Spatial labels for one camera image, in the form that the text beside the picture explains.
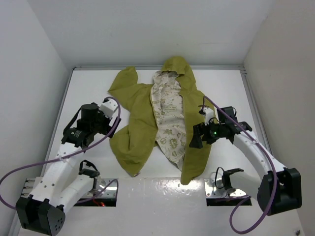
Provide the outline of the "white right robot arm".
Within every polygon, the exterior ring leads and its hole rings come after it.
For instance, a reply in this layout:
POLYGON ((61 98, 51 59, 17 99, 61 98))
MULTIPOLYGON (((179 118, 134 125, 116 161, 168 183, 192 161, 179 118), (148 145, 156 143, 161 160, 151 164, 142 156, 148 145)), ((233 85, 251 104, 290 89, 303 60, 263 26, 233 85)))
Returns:
POLYGON ((272 200, 268 215, 298 209, 302 206, 301 175, 296 168, 287 168, 279 162, 258 140, 252 127, 245 121, 239 122, 233 107, 219 110, 218 118, 209 107, 199 113, 204 122, 193 126, 191 148, 203 148, 218 139, 229 140, 250 161, 259 175, 254 178, 241 168, 225 170, 219 188, 240 189, 258 201, 261 210, 266 210, 272 200))

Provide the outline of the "olive green hooded jacket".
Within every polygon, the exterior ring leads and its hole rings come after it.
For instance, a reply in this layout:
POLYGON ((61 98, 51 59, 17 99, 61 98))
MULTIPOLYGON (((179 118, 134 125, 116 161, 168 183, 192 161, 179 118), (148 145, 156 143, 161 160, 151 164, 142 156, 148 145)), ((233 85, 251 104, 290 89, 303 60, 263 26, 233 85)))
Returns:
POLYGON ((139 83, 136 69, 126 67, 108 92, 130 113, 128 125, 110 140, 118 163, 129 175, 141 171, 155 146, 181 171, 183 185, 204 172, 211 147, 189 146, 193 126, 204 120, 199 113, 204 94, 183 57, 169 58, 151 84, 139 83))

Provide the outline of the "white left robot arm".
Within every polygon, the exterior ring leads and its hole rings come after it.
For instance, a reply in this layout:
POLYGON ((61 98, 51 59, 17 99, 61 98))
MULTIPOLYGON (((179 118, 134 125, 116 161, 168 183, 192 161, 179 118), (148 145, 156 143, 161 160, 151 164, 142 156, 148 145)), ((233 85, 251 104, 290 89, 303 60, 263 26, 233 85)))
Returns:
POLYGON ((62 229, 66 214, 82 197, 97 190, 100 173, 84 158, 87 150, 96 145, 95 135, 111 138, 121 121, 114 119, 119 104, 111 98, 84 104, 63 130, 61 145, 40 182, 27 197, 16 203, 21 227, 26 230, 56 236, 62 229))

